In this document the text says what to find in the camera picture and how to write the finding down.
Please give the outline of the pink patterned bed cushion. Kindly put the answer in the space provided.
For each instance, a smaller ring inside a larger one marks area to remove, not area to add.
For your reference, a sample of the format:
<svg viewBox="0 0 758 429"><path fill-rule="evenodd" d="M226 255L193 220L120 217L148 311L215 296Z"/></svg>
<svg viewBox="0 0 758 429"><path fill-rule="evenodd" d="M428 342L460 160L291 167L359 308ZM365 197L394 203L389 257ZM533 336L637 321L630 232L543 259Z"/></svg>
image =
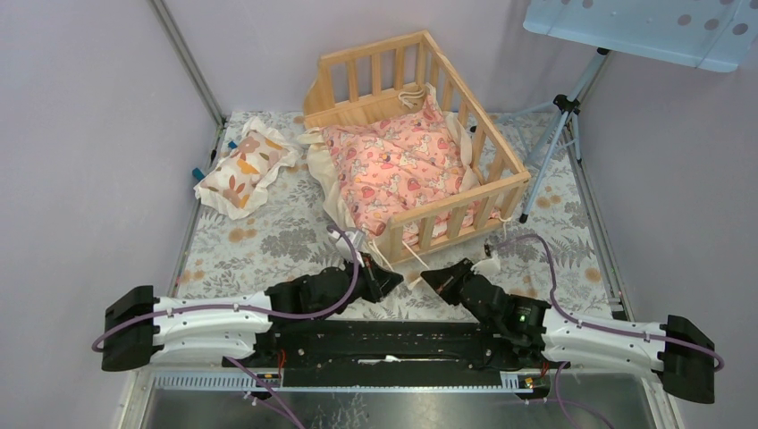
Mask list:
<svg viewBox="0 0 758 429"><path fill-rule="evenodd" d="M384 262L392 216L478 186L472 141L452 112L439 107L431 88L400 94L414 113L368 125L314 127L298 136L307 166L324 191L324 211L342 228L357 228Z"/></svg>

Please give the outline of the wooden pet bed frame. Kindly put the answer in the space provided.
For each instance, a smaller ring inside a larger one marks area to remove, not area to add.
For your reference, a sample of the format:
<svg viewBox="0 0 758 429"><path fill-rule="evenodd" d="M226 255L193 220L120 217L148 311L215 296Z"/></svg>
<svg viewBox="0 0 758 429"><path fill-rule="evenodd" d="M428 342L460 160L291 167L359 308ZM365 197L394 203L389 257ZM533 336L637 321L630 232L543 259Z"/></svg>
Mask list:
<svg viewBox="0 0 758 429"><path fill-rule="evenodd" d="M431 88L444 112L452 112L471 138L477 187L391 217L387 263L411 258L502 227L514 214L531 176L429 32L323 55L304 100L306 129L368 125L420 108L406 92Z"/></svg>

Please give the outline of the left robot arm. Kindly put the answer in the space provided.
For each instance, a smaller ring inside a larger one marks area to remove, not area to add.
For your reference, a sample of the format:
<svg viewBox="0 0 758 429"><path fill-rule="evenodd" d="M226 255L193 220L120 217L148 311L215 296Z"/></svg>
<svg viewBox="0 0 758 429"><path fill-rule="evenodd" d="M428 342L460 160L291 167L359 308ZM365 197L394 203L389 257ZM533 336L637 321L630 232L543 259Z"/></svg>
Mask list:
<svg viewBox="0 0 758 429"><path fill-rule="evenodd" d="M357 301L378 303L403 277L381 267L358 246L356 230L329 230L342 266L280 282L265 290L213 299L158 297L150 285L127 292L105 311L105 328L91 346L106 372L150 364L211 364L225 358L269 366L279 325L314 322Z"/></svg>

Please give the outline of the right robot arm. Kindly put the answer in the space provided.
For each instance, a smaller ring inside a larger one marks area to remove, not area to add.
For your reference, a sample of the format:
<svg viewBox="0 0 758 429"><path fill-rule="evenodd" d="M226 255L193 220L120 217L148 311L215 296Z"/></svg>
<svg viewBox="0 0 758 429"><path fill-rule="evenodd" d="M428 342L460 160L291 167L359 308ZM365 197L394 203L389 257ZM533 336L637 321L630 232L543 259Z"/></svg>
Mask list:
<svg viewBox="0 0 758 429"><path fill-rule="evenodd" d="M493 334L483 346L487 366L504 358L505 366L517 369L609 369L657 381L681 400L715 401L715 374L723 364L714 342L683 316L638 323L574 315L554 299L506 293L468 259L420 276L443 301L465 308Z"/></svg>

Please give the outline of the floral table mat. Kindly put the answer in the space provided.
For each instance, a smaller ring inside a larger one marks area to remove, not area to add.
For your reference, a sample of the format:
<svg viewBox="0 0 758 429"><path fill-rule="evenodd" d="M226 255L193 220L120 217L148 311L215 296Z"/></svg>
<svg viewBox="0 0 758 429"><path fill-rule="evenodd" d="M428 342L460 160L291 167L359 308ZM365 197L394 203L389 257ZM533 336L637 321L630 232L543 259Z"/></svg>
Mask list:
<svg viewBox="0 0 758 429"><path fill-rule="evenodd" d="M425 267L445 267L462 258L479 260L485 244L511 240L500 251L501 268L491 282L508 293L530 298L555 296L566 310L611 316L607 287L587 211L578 192L573 156L560 150L551 160L526 223L500 229L429 256L398 265L406 277L378 303L358 300L347 319L467 321L462 307L451 307L418 280ZM172 294L201 299L238 296L317 273L339 264L327 238L331 223L320 184L305 160L278 172L267 202L251 216L232 220L202 206Z"/></svg>

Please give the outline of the floral small pillow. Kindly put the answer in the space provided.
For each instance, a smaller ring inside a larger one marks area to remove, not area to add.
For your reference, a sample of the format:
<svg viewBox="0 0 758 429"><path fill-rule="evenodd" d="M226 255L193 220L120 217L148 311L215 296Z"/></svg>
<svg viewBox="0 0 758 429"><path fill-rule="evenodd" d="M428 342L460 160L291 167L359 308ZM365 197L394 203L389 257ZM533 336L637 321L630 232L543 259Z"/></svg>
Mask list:
<svg viewBox="0 0 758 429"><path fill-rule="evenodd" d="M292 167L300 157L297 145L258 117L245 122L239 143L237 164L241 173L228 180L228 187L194 187L200 204L232 220L245 218L264 205L268 199L267 188L275 182L279 171Z"/></svg>

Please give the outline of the blue toy item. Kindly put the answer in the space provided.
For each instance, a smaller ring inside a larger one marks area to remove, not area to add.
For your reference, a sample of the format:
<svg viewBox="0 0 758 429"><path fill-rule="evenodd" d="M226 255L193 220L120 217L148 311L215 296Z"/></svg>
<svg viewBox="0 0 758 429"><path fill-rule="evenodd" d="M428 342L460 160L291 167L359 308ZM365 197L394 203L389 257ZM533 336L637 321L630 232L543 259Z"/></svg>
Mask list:
<svg viewBox="0 0 758 429"><path fill-rule="evenodd" d="M241 173L237 164L239 154L240 143L235 140L229 141L222 149L213 152L215 160L209 168L206 170L195 168L192 171L196 184L215 189L228 187L228 180Z"/></svg>

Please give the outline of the black tripod stand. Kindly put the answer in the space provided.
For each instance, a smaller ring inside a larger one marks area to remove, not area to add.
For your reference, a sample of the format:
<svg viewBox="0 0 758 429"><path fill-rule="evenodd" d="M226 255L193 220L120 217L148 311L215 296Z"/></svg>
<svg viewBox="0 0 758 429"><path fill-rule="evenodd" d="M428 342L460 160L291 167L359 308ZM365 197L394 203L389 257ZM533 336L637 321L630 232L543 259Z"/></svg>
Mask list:
<svg viewBox="0 0 758 429"><path fill-rule="evenodd" d="M572 147L576 161L579 164L582 162L581 138L578 130L578 119L581 113L580 95L592 86L610 53L609 49L598 47L568 94L558 94L552 101L533 105L513 114L504 114L496 119L496 123L513 124L520 142L526 150L524 164L538 168L535 182L531 186L530 194L518 219L520 223L526 223L528 220L533 205L537 200L540 185L552 160L553 153L557 149L566 149L569 152L569 149ZM517 118L536 112L543 113L548 108L554 110L554 115L541 137L530 147L523 136L520 126L517 124Z"/></svg>

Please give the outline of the grey diagonal pole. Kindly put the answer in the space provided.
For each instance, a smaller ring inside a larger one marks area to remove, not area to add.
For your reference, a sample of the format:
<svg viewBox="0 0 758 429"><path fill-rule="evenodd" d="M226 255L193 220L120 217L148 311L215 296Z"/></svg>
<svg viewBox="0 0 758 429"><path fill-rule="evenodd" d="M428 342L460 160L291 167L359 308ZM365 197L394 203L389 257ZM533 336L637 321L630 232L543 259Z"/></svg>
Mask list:
<svg viewBox="0 0 758 429"><path fill-rule="evenodd" d="M208 85L198 62L194 58L178 23L173 17L173 13L168 3L164 0L147 0L147 4L153 10L168 42L171 44L174 53L177 55L182 68L187 73L190 83L198 93L200 100L209 113L212 121L217 128L223 128L226 124L226 117L223 114L223 110L216 100L212 89Z"/></svg>

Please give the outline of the light blue perforated panel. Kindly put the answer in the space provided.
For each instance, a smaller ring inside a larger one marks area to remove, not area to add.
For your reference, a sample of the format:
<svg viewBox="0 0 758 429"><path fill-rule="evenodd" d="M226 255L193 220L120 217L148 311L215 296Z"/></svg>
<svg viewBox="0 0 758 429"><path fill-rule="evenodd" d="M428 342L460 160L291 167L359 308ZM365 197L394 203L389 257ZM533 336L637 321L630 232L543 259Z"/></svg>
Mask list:
<svg viewBox="0 0 758 429"><path fill-rule="evenodd" d="M526 30L709 72L733 72L757 40L757 3L738 0L532 1Z"/></svg>

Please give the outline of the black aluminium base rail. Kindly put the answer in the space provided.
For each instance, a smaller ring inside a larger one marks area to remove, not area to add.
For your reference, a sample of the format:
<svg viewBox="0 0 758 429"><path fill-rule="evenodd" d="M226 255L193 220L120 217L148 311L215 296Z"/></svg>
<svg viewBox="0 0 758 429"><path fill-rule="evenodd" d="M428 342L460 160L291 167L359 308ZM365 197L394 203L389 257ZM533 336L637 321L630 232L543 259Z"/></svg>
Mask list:
<svg viewBox="0 0 758 429"><path fill-rule="evenodd" d="M409 362L457 362L472 370L517 371L498 357L484 364L483 346L493 334L477 320L469 322L418 322L380 320L317 320L279 325L270 346L274 354L239 360L247 366L283 365L292 370L319 373L331 364L356 366L390 358Z"/></svg>

